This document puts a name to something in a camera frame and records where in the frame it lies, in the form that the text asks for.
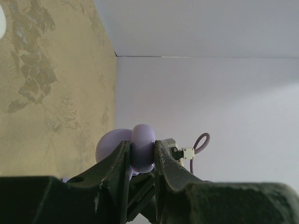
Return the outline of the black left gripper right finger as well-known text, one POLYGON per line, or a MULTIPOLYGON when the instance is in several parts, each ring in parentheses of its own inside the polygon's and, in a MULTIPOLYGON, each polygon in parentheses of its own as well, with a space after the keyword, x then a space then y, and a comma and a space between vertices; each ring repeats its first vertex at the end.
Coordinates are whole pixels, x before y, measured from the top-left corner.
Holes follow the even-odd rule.
POLYGON ((155 142, 156 216, 160 224, 296 224, 299 196, 272 182, 209 182, 192 175, 155 142))

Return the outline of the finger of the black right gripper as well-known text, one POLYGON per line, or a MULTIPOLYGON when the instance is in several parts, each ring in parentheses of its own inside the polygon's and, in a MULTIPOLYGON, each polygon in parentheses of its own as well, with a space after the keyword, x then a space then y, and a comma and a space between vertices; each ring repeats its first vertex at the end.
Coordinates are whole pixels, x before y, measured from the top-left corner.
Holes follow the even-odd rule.
POLYGON ((155 177, 153 172, 134 175, 129 182, 127 222, 138 214, 156 222, 155 177))

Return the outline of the white earbud charging case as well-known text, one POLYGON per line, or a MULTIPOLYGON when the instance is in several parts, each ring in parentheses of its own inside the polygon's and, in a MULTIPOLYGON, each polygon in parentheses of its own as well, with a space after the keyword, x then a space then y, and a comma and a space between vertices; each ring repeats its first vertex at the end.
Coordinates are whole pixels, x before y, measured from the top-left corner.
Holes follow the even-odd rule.
POLYGON ((6 29, 7 29, 7 21, 6 21, 4 10, 0 5, 0 39, 3 38, 6 29))

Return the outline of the purple earbud charging case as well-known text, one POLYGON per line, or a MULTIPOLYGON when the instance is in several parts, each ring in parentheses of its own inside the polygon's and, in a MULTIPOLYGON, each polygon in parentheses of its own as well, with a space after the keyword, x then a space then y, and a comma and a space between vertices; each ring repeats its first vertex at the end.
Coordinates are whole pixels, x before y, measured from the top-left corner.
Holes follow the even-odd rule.
POLYGON ((96 162, 107 158, 121 141, 130 142, 130 178, 154 168, 155 133, 147 124, 138 124, 132 130, 120 128, 107 132, 96 146, 96 162))

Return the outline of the purple earbud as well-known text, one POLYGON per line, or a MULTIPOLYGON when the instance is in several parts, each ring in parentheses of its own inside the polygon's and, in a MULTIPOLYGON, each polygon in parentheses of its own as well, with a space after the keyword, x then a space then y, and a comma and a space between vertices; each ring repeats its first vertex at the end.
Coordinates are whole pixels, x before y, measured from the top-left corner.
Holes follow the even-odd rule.
POLYGON ((69 181, 69 178, 67 178, 67 177, 64 177, 64 178, 62 178, 62 179, 61 179, 61 181, 62 181, 62 182, 64 182, 64 183, 66 183, 66 182, 68 182, 68 181, 69 181))

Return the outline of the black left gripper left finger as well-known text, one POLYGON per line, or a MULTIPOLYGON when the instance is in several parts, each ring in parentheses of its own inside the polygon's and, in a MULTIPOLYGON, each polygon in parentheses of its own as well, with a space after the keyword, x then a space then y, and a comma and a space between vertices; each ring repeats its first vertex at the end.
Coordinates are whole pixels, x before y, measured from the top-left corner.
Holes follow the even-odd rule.
POLYGON ((0 179, 3 224, 124 224, 127 220, 130 143, 62 182, 53 176, 0 179))

